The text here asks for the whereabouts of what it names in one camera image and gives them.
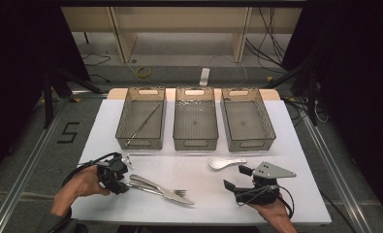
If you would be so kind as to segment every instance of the electrical cable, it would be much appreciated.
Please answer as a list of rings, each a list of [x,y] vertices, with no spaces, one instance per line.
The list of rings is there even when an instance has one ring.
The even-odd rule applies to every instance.
[[[297,110],[297,116],[291,117],[291,120],[298,119],[301,115],[300,110],[297,105],[295,105],[292,101],[286,98],[282,98],[282,101],[284,101],[285,104],[293,106]]]
[[[247,205],[250,202],[252,202],[255,198],[257,198],[259,195],[261,195],[261,194],[265,193],[266,191],[268,191],[268,192],[272,193],[278,200],[280,200],[282,202],[282,204],[284,204],[284,206],[288,209],[288,217],[291,219],[291,217],[294,215],[294,211],[295,211],[294,198],[291,195],[291,193],[288,191],[287,188],[285,188],[283,186],[280,186],[280,185],[278,185],[278,187],[284,189],[288,193],[288,195],[291,198],[291,203],[293,205],[292,207],[290,207],[290,205],[280,195],[276,195],[274,192],[272,192],[272,188],[271,188],[270,185],[263,186],[263,187],[260,187],[260,188],[254,189],[254,190],[250,190],[250,191],[246,191],[246,192],[243,192],[243,193],[241,193],[239,195],[236,195],[236,197],[240,197],[242,195],[247,195],[247,194],[250,194],[252,192],[260,191],[254,197],[252,197],[251,199],[249,199],[246,202],[243,202],[243,203],[237,202],[237,205],[239,205],[239,206]]]
[[[278,73],[278,74],[283,74],[283,75],[286,74],[286,72],[275,71],[275,70],[272,70],[272,69],[270,69],[270,68],[265,67],[263,64],[261,64],[260,58],[263,59],[263,60],[267,60],[267,61],[269,61],[269,60],[268,60],[267,58],[265,58],[265,57],[260,56],[260,54],[259,54],[258,51],[257,51],[257,53],[256,53],[255,51],[253,51],[252,48],[249,47],[249,45],[247,45],[246,47],[247,47],[248,50],[250,50],[254,55],[257,56],[258,64],[259,64],[263,69],[268,70],[268,71],[271,71],[271,72],[275,72],[275,73]]]
[[[106,78],[104,78],[103,76],[101,75],[89,75],[89,76],[96,76],[96,77],[100,77],[101,79],[105,80],[107,83],[111,83],[112,81],[111,80],[108,80]]]
[[[327,123],[328,120],[330,119],[330,116],[327,115],[327,117],[325,119],[321,119],[317,113],[317,106],[318,106],[318,102],[315,103],[315,108],[314,108],[314,111],[315,111],[315,115],[317,116],[317,118],[322,122],[322,123]]]
[[[306,105],[307,105],[307,104],[306,104],[306,103],[301,103],[301,102],[292,101],[292,100],[290,100],[290,98],[282,98],[282,100],[283,100],[285,103],[290,104],[290,105],[296,107],[298,110],[301,110],[301,111],[304,111],[304,112],[307,111],[307,108],[306,108]]]
[[[265,25],[265,27],[267,29],[267,33],[266,33],[265,37],[267,37],[267,34],[270,35],[275,55],[276,55],[278,61],[281,62],[281,59],[279,58],[279,56],[282,58],[283,55],[281,54],[281,51],[283,51],[285,53],[285,50],[282,49],[282,47],[279,45],[279,43],[276,41],[276,39],[275,39],[275,37],[273,35],[273,24],[274,24],[273,14],[274,14],[274,8],[270,8],[270,23],[269,23],[269,25],[267,25],[266,20],[264,19],[264,15],[263,15],[263,13],[261,11],[261,8],[258,8],[258,10],[260,12],[260,15],[261,15],[261,18],[263,20],[263,23],[264,23],[264,25]]]
[[[258,58],[261,58],[261,59],[263,59],[263,60],[270,61],[270,62],[274,63],[275,65],[281,67],[281,64],[280,64],[280,63],[276,62],[274,59],[272,59],[271,57],[269,57],[268,55],[266,55],[265,53],[263,53],[263,52],[260,50],[261,45],[259,46],[259,48],[255,48],[254,45],[252,45],[252,43],[251,43],[247,38],[245,39],[245,41],[248,43],[248,44],[247,44],[248,49],[249,49],[252,53],[254,53],[255,55],[257,55]]]
[[[301,117],[301,119],[299,119],[299,120],[297,121],[297,123],[294,124],[294,128],[297,127],[297,125],[298,125],[299,123],[301,123],[301,122],[303,121],[303,119],[304,119],[306,116],[308,116],[308,114],[304,114],[303,117]]]
[[[246,48],[249,50],[249,51],[251,51],[251,53],[253,53],[254,55],[256,55],[258,58],[261,58],[261,59],[263,59],[263,60],[267,60],[267,61],[269,61],[266,57],[262,57],[262,56],[260,56],[260,53],[258,52],[258,51],[253,51],[252,50],[252,48],[249,46],[249,44],[251,44],[251,42],[249,42],[249,40],[248,40],[248,38],[246,38],[245,39],[245,41],[246,41]]]
[[[87,167],[90,167],[92,165],[94,165],[95,163],[99,162],[100,160],[104,159],[104,158],[107,158],[107,157],[110,157],[110,156],[114,156],[116,154],[116,152],[112,152],[112,153],[108,153],[104,156],[101,156],[95,160],[90,160],[88,162],[85,162],[85,163],[82,163],[80,167],[76,168],[73,172],[71,172],[65,179],[64,179],[64,182],[62,184],[62,186],[64,186],[70,179],[72,179],[78,172],[82,171],[83,169],[87,168]]]
[[[319,192],[321,193],[321,195],[327,199],[328,202],[330,202],[330,204],[334,207],[334,209],[339,213],[339,215],[344,219],[345,223],[349,226],[349,228],[351,229],[352,232],[354,233],[357,233],[357,230],[354,228],[354,226],[351,224],[351,222],[349,222],[349,220],[346,218],[346,216],[342,213],[342,211],[339,209],[339,207],[334,204],[334,202],[328,198],[328,196],[321,190],[319,189]]]
[[[96,55],[96,56],[100,56],[100,57],[105,57],[106,59],[103,60],[103,61],[97,62],[95,64],[86,64],[86,63],[84,63],[84,65],[86,65],[86,66],[96,66],[96,65],[99,65],[101,63],[104,63],[104,62],[112,59],[110,56],[104,56],[104,55],[100,55],[100,54],[96,54],[96,53],[90,53],[89,55],[82,57],[82,60],[84,60],[88,56],[92,56],[92,55]]]
[[[164,85],[164,86],[191,86],[191,85],[180,84],[180,83],[159,83],[159,82],[155,82],[155,81],[144,80],[144,79],[139,78],[137,76],[137,72],[128,63],[126,63],[125,65],[128,66],[128,68],[130,68],[130,70],[133,72],[136,79],[140,82],[143,82],[143,83],[155,83],[155,84],[160,84],[160,85]]]

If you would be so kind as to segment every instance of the wrist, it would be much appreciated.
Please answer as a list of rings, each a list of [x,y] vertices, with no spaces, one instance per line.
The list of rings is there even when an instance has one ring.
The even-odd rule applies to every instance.
[[[66,216],[71,205],[77,199],[73,192],[61,189],[55,196],[50,213],[56,216]]]
[[[269,221],[278,233],[296,233],[297,230],[294,228],[291,220],[287,216],[278,216],[273,220]]]

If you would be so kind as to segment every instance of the white ceramic spoon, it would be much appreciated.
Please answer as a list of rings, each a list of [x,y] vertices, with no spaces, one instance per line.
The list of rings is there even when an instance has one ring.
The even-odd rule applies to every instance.
[[[209,160],[209,166],[211,168],[219,170],[231,165],[245,164],[245,158],[219,158],[214,157]]]

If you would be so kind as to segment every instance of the black cable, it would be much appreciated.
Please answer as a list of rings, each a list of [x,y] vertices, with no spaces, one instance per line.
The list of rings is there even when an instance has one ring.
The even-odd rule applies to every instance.
[[[95,63],[95,64],[85,64],[85,63],[84,63],[84,65],[86,65],[86,66],[96,66],[96,65],[99,65],[99,64],[101,64],[101,63],[104,63],[104,62],[106,62],[106,61],[112,59],[110,56],[104,56],[104,55],[99,55],[99,54],[95,54],[95,53],[90,53],[89,55],[82,57],[82,60],[84,60],[85,58],[87,58],[88,56],[91,56],[91,55],[96,55],[96,56],[100,56],[100,57],[105,57],[106,59],[103,60],[103,61],[100,61],[100,62],[98,62],[98,63]]]
[[[281,62],[279,56],[281,56],[281,58],[283,57],[283,55],[281,54],[281,51],[280,51],[280,50],[282,50],[282,47],[279,45],[279,43],[276,41],[276,39],[273,36],[273,12],[274,12],[274,8],[270,8],[270,23],[269,23],[269,25],[267,25],[266,20],[264,19],[264,15],[261,11],[261,8],[258,8],[258,10],[260,12],[260,16],[263,20],[263,23],[267,29],[265,37],[267,37],[267,34],[270,35],[276,58],[278,59],[279,62]]]
[[[306,116],[307,116],[307,114],[305,114],[303,117],[301,117],[301,119],[299,119],[299,120],[297,121],[297,123],[294,124],[294,128],[297,127],[297,125],[298,125],[300,122],[302,122],[303,119],[304,119]]]
[[[328,198],[328,196],[323,192],[321,191],[321,189],[319,189],[319,192],[321,193],[321,195],[327,199],[328,202],[330,202],[330,204],[334,207],[334,209],[339,213],[340,216],[342,216],[342,218],[344,219],[345,223],[349,226],[349,228],[351,229],[352,232],[354,233],[357,233],[357,230],[354,228],[354,226],[351,224],[351,222],[349,222],[349,220],[346,218],[346,216],[342,213],[342,211],[339,209],[339,207],[334,204],[333,201],[331,201],[330,198]]]
[[[101,79],[105,80],[107,83],[111,83],[112,81],[111,80],[108,80],[106,78],[104,78],[103,76],[101,75],[89,75],[89,76],[96,76],[96,77],[100,77]]]
[[[276,195],[273,191],[269,191],[269,185],[268,186],[263,186],[263,187],[260,187],[260,188],[257,188],[257,189],[253,189],[253,190],[250,190],[250,191],[246,191],[246,192],[243,192],[239,195],[236,195],[236,197],[239,197],[239,196],[243,196],[243,195],[247,195],[249,193],[252,193],[252,192],[257,192],[259,191],[254,197],[252,197],[251,199],[249,199],[248,201],[246,202],[243,202],[242,204],[240,204],[239,202],[237,202],[237,205],[239,206],[243,206],[243,205],[247,205],[249,204],[251,201],[253,201],[255,198],[257,198],[259,195],[263,194],[264,192],[268,191],[270,192],[271,194],[273,194],[278,200],[280,200],[282,202],[282,204],[284,204],[284,206],[288,209],[288,217],[291,219],[291,217],[294,215],[294,211],[295,211],[295,205],[294,205],[294,198],[293,196],[291,195],[291,193],[288,191],[287,188],[283,187],[283,186],[278,186],[282,189],[284,189],[288,195],[290,196],[291,198],[291,203],[293,204],[293,207],[291,208],[290,205],[279,195]]]
[[[258,52],[261,52],[261,46],[264,44],[264,42],[266,41],[266,38],[267,38],[267,33],[264,35],[264,37],[263,37],[263,40],[261,41],[261,43],[260,43],[260,46],[258,46]]]
[[[252,45],[252,43],[248,40],[248,39],[245,39],[245,41],[248,43],[249,46],[251,46],[258,54],[256,54],[255,52],[253,52],[251,50],[252,53],[256,54],[259,58],[263,59],[263,60],[267,60],[267,61],[270,61],[272,63],[274,63],[275,65],[281,67],[281,64],[276,62],[275,60],[273,60],[272,58],[270,58],[268,55],[266,55],[265,53],[263,53],[260,48],[261,48],[261,45],[259,46],[259,48],[255,48],[254,45]]]
[[[291,120],[298,119],[301,115],[300,110],[298,109],[298,106],[296,106],[292,101],[290,101],[288,98],[282,98],[282,101],[284,101],[285,104],[293,106],[295,110],[297,110],[297,116],[291,117]]]
[[[287,188],[285,188],[283,186],[280,186],[280,188],[284,189],[291,198],[291,202],[293,204],[292,208],[290,207],[290,205],[288,205],[288,203],[281,196],[277,196],[277,198],[287,207],[288,212],[289,212],[288,217],[291,219],[291,217],[293,217],[294,211],[295,211],[294,198],[291,195],[291,192],[289,192]]]
[[[307,104],[305,104],[305,103],[296,102],[296,101],[291,101],[289,98],[283,98],[282,100],[283,100],[285,103],[294,106],[295,108],[297,108],[297,109],[300,110],[300,111],[304,111],[304,112],[307,111],[307,108],[306,108],[306,105],[307,105]]]
[[[91,161],[88,161],[88,162],[85,162],[85,163],[82,163],[80,167],[74,169],[73,172],[71,172],[63,181],[63,184],[62,186],[64,186],[67,182],[70,181],[70,179],[72,179],[77,173],[79,173],[80,171],[84,170],[85,168],[87,167],[90,167],[92,165],[94,165],[95,163],[97,163],[98,161],[104,159],[104,158],[107,158],[107,157],[110,157],[112,155],[116,155],[116,152],[112,152],[112,153],[109,153],[109,154],[106,154],[104,156],[101,156],[95,160],[91,160]]]

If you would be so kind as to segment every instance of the human hand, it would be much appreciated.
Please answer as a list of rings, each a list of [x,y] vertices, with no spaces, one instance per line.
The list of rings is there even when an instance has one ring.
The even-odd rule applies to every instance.
[[[278,232],[297,232],[288,217],[285,205],[279,199],[276,199],[273,203],[265,206],[254,204],[248,205],[257,210],[258,214],[260,214],[260,216],[262,216]]]
[[[96,166],[87,167],[71,178],[55,195],[50,212],[65,216],[78,197],[93,194],[110,195],[110,191],[98,183]]]

